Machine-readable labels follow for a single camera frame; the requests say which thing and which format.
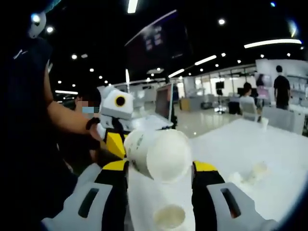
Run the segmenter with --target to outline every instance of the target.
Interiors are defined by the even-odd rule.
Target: black bracelet
[[[97,117],[93,117],[92,119],[90,119],[87,124],[86,124],[86,130],[90,130],[91,126],[93,124],[99,124],[100,123],[100,119]]]

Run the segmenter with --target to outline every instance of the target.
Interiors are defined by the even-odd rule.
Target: black sleeve
[[[46,66],[52,54],[52,46],[46,40],[37,38],[36,48],[37,53],[41,57],[42,64]]]
[[[278,88],[278,77],[275,79],[274,81],[274,88],[277,89]]]

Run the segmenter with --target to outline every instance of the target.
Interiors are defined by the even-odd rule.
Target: monitor screen
[[[125,45],[127,68],[132,72],[148,71],[190,53],[186,27],[174,10],[158,18]]]
[[[155,113],[171,121],[173,84],[167,84],[157,89]]]
[[[224,89],[224,88],[225,88],[225,82],[216,83],[216,89]]]

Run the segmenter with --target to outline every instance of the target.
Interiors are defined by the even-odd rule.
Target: computer monitor
[[[173,104],[173,83],[157,89],[155,113],[171,121]]]
[[[216,89],[224,89],[224,88],[225,88],[225,82],[216,83]]]

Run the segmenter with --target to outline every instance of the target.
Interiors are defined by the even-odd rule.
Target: white paper cup
[[[261,118],[261,125],[262,125],[262,129],[266,130],[269,124],[269,119],[262,117]]]
[[[177,130],[134,130],[124,141],[130,163],[141,174],[174,183],[192,166],[188,138]]]
[[[185,211],[178,205],[168,205],[154,213],[154,224],[160,231],[185,231]]]

